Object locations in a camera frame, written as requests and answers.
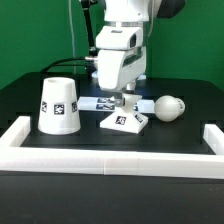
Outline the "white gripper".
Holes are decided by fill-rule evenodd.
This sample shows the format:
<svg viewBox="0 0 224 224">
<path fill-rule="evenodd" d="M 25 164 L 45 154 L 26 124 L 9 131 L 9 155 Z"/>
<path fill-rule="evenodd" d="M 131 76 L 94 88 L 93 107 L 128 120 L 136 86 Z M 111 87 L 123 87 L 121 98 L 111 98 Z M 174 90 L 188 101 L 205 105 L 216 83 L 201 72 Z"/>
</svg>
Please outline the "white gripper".
<svg viewBox="0 0 224 224">
<path fill-rule="evenodd" d="M 104 26 L 96 38 L 100 88 L 114 93 L 116 107 L 124 105 L 123 92 L 135 93 L 136 81 L 146 69 L 146 47 L 141 27 Z"/>
</svg>

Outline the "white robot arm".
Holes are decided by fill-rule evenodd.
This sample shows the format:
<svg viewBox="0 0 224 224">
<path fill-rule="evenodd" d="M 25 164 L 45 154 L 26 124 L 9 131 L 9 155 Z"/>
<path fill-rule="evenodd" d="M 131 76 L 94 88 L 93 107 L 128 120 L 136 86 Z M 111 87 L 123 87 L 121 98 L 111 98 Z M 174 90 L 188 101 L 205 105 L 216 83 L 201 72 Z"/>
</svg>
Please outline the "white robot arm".
<svg viewBox="0 0 224 224">
<path fill-rule="evenodd" d="M 106 25 L 96 37 L 99 86 L 125 104 L 122 89 L 146 70 L 146 41 L 155 18 L 172 18 L 186 0 L 104 0 Z"/>
</svg>

